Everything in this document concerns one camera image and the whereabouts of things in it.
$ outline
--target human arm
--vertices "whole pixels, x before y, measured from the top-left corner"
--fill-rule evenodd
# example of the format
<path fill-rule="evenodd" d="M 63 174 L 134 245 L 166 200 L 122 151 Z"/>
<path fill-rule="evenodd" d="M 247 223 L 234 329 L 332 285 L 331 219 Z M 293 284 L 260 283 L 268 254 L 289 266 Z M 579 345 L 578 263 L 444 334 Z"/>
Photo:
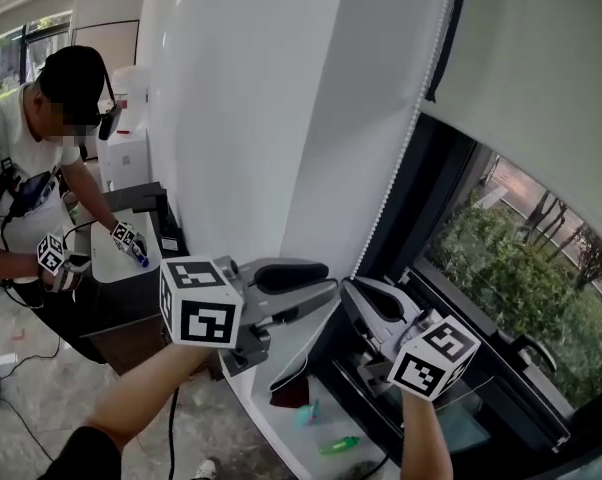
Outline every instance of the human arm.
<path fill-rule="evenodd" d="M 168 345 L 118 379 L 85 425 L 108 435 L 123 451 L 209 353 L 210 349 L 200 347 Z"/>
<path fill-rule="evenodd" d="M 407 391 L 403 397 L 401 480 L 452 479 L 452 461 L 434 407 Z"/>
<path fill-rule="evenodd" d="M 0 249 L 0 279 L 36 277 L 39 271 L 34 254 L 18 254 Z"/>
<path fill-rule="evenodd" d="M 61 172 L 79 202 L 112 233 L 117 226 L 117 219 L 83 161 L 79 158 L 70 164 L 62 165 Z"/>

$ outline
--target backpack strap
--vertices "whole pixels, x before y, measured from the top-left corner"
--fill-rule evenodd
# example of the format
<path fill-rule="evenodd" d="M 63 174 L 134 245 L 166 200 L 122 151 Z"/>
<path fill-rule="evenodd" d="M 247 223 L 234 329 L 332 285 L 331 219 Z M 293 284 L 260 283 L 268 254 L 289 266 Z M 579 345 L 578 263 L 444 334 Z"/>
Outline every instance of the backpack strap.
<path fill-rule="evenodd" d="M 6 190 L 11 191 L 18 180 L 15 180 L 15 169 L 10 159 L 10 148 L 8 147 L 7 123 L 3 109 L 0 107 L 0 200 Z"/>

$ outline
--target white sneaker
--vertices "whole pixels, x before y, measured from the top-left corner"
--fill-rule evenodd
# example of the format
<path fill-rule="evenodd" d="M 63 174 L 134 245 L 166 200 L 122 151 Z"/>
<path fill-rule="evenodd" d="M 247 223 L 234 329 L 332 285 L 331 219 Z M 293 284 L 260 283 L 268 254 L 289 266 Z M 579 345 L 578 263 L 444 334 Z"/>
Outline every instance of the white sneaker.
<path fill-rule="evenodd" d="M 199 469 L 197 469 L 197 476 L 195 477 L 195 480 L 197 478 L 208 478 L 209 480 L 216 480 L 217 475 L 217 465 L 214 463 L 213 460 L 206 459 L 201 463 Z"/>

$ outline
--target green bush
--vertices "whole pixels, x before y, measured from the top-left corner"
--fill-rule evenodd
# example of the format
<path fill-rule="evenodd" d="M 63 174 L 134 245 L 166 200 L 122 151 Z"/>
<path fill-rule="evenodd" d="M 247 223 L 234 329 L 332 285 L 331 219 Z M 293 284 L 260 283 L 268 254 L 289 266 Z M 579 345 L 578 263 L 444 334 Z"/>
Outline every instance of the green bush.
<path fill-rule="evenodd" d="M 544 343 L 559 365 L 550 376 L 575 407 L 602 392 L 602 301 L 575 292 L 561 261 L 517 238 L 505 208 L 464 208 L 431 243 L 427 258 L 495 323 Z"/>

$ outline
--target white t-shirt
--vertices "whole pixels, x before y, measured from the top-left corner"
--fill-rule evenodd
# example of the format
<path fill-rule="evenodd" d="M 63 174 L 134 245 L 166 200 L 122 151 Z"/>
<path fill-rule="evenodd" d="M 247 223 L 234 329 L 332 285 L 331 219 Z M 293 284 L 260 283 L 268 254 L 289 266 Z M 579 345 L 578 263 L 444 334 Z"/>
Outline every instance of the white t-shirt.
<path fill-rule="evenodd" d="M 63 147 L 47 141 L 37 142 L 32 137 L 23 112 L 23 85 L 18 91 L 0 101 L 0 140 L 7 144 L 10 159 L 21 181 L 45 172 L 53 172 L 60 165 L 69 165 L 80 158 L 79 148 Z M 7 192 L 0 201 L 0 229 L 8 214 L 12 196 Z M 58 183 L 40 206 L 23 218 L 13 219 L 5 228 L 4 237 L 10 252 L 34 253 L 46 233 L 58 234 L 63 220 L 64 206 Z M 3 242 L 0 237 L 0 248 Z"/>

